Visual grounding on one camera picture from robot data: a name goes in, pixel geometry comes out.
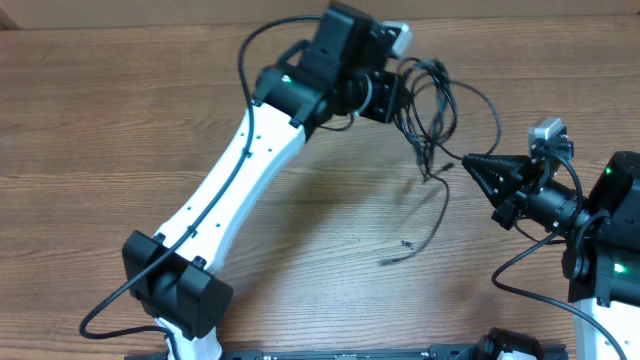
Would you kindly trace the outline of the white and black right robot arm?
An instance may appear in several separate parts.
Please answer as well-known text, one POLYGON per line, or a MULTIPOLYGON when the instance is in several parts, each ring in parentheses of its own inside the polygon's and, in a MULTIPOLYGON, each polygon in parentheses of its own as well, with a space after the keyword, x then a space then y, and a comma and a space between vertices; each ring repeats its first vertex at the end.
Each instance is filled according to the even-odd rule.
POLYGON ((639 356, 639 156, 613 154, 590 192, 570 156, 542 147, 529 156, 467 154, 462 160, 503 228, 520 219, 548 235, 499 267, 493 284, 572 314, 579 359, 639 356), (565 302, 499 281, 509 267, 553 243, 564 246, 565 302))

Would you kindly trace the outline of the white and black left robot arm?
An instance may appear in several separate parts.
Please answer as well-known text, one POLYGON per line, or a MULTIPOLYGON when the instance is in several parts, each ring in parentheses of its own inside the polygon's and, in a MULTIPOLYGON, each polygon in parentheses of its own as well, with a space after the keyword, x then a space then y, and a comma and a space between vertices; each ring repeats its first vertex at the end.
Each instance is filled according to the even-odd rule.
POLYGON ((218 278, 258 198, 314 131, 334 116, 388 122, 399 79, 386 71, 413 35, 334 2, 302 39, 245 93, 240 126, 188 201, 152 235, 132 233, 123 249, 130 293, 157 323, 170 359, 218 359, 216 329, 232 288, 218 278))

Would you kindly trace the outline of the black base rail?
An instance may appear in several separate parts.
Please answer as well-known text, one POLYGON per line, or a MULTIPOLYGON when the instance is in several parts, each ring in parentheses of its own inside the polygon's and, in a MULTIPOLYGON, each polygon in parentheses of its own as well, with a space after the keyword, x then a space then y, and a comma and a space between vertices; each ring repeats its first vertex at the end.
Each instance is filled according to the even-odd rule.
POLYGON ((492 328, 476 344, 436 344, 425 349, 263 352, 225 351, 222 360, 568 360, 565 345, 541 345, 525 334, 492 328))

